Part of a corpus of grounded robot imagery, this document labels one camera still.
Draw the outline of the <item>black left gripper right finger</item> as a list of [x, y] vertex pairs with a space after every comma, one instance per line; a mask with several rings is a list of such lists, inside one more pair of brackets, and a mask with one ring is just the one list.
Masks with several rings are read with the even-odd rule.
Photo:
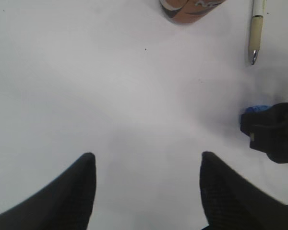
[[208, 230], [288, 230], [288, 206], [248, 182], [213, 152], [202, 153], [199, 187]]

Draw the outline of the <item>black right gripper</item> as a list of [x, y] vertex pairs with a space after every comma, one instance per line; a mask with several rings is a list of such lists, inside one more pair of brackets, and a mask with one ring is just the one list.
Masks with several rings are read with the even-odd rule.
[[278, 103], [264, 112], [240, 116], [240, 130], [250, 138], [250, 148], [268, 152], [270, 160], [288, 163], [288, 103]]

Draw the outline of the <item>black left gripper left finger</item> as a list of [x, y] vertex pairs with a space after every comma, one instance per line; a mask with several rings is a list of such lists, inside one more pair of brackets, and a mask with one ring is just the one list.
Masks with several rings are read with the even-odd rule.
[[85, 230], [96, 194], [96, 158], [85, 153], [60, 176], [0, 214], [0, 230]]

